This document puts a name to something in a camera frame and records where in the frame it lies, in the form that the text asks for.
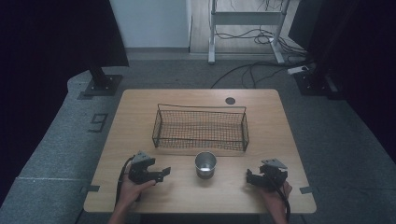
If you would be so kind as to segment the black stand base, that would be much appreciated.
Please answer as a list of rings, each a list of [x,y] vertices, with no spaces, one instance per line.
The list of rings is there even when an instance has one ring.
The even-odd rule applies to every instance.
[[[91,67],[89,72],[92,76],[84,96],[113,96],[120,82],[122,75],[106,75],[101,67]]]
[[[344,100],[342,85],[337,80],[337,73],[331,69],[324,69],[315,63],[299,67],[298,72],[292,74],[300,94],[305,96],[326,96],[330,100]]]

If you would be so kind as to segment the white desk frame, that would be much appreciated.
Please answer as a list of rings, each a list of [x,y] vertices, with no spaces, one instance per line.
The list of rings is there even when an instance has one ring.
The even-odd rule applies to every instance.
[[[276,31],[269,38],[271,49],[279,64],[285,62],[279,43],[280,34],[287,16],[290,0],[284,0],[279,11],[217,11],[217,0],[209,0],[209,27],[210,36],[208,42],[208,63],[216,61],[215,32],[218,25],[275,25]]]

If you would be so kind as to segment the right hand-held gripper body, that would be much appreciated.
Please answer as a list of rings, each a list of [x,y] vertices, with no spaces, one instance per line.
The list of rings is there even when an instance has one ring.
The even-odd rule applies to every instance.
[[[283,186],[288,177],[288,167],[278,159],[262,160],[260,173],[264,180],[264,187],[276,190]]]

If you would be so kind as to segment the white power strip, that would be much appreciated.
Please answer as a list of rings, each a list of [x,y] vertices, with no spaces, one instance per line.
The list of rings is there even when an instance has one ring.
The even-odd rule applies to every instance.
[[[297,67],[289,68],[287,70],[287,72],[288,72],[289,75],[294,75],[294,74],[306,72],[308,70],[309,70],[309,68],[306,65],[303,65],[303,66],[297,66]]]

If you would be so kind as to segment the person's right hand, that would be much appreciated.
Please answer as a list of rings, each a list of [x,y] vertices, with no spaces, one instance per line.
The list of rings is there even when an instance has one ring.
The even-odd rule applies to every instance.
[[[278,192],[268,191],[267,189],[259,188],[259,193],[263,198],[264,206],[267,212],[272,217],[286,216],[287,208]]]

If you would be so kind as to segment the person's left hand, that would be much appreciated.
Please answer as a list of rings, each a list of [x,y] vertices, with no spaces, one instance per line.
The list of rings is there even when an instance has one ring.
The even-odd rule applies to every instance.
[[[117,207],[129,209],[144,190],[155,185],[155,180],[150,180],[143,184],[136,184],[129,179],[128,175],[123,175]]]

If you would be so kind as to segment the metal cup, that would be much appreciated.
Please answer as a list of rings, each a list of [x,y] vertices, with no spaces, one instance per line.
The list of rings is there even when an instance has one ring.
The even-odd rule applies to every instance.
[[[210,179],[216,169],[217,158],[210,151],[203,151],[195,157],[195,170],[196,174],[202,179]]]

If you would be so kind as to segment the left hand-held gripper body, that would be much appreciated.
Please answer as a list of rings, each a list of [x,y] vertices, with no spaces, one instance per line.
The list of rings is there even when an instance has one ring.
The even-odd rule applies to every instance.
[[[155,180],[154,173],[150,173],[148,168],[155,163],[155,159],[151,158],[147,153],[139,151],[132,158],[128,177],[136,184],[143,184],[150,180]]]

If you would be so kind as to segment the black curtain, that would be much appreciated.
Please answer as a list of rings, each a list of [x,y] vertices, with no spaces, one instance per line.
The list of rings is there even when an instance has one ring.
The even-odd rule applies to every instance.
[[[68,80],[128,63],[110,0],[0,0],[0,205],[45,135]]]
[[[299,0],[289,37],[337,73],[345,100],[396,162],[396,0]]]

